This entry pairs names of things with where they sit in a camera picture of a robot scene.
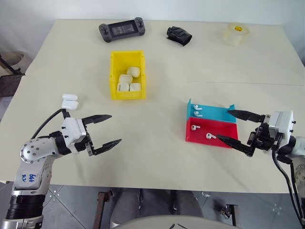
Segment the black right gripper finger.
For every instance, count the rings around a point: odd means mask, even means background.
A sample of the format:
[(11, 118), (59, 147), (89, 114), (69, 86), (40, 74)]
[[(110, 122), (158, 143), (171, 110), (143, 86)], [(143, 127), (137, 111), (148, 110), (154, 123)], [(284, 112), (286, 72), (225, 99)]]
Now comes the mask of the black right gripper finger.
[(217, 135), (216, 137), (231, 148), (243, 152), (247, 156), (251, 156), (251, 148), (242, 144), (239, 140), (224, 135)]
[(234, 116), (235, 118), (244, 121), (263, 121), (263, 115), (255, 114), (244, 110), (228, 110), (227, 113)]

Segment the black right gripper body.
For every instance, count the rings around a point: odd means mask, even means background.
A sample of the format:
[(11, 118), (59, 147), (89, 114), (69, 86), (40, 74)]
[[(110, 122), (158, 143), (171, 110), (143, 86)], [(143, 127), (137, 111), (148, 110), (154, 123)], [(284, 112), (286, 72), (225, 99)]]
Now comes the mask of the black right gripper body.
[(250, 133), (247, 141), (250, 149), (249, 152), (246, 153), (247, 156), (252, 157), (256, 148), (269, 151), (273, 145), (279, 147), (279, 144), (283, 139), (283, 134), (276, 130), (269, 130), (269, 121), (271, 120), (270, 114), (250, 114), (248, 120), (261, 124), (255, 131)]

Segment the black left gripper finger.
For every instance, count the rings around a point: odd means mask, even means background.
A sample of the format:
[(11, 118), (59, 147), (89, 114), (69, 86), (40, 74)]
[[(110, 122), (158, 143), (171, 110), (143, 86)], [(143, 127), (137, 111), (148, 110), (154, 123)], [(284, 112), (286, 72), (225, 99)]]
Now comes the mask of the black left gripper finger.
[(99, 154), (107, 152), (107, 151), (111, 150), (113, 147), (115, 147), (117, 144), (119, 144), (120, 142), (121, 142), (121, 139), (117, 139), (117, 140), (105, 143), (102, 145), (102, 147), (100, 147), (98, 149), (94, 149), (93, 155), (97, 156)]
[(92, 116), (83, 118), (82, 123), (83, 123), (83, 125), (88, 125), (91, 123), (96, 124), (99, 122), (103, 122), (109, 118), (112, 118), (112, 116), (109, 114), (97, 114), (97, 115), (92, 115)]

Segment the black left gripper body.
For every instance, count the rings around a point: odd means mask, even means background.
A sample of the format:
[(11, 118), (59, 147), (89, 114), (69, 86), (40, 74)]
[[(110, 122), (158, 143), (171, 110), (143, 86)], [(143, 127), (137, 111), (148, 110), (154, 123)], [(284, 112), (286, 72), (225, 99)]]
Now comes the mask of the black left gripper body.
[(82, 119), (82, 124), (83, 124), (85, 132), (86, 132), (86, 136), (83, 138), (82, 143), (83, 143), (84, 147), (86, 148), (89, 156), (94, 155), (94, 146), (93, 146), (90, 134), (87, 131), (87, 125), (92, 123), (92, 122), (93, 121), (92, 121), (91, 118), (83, 118)]

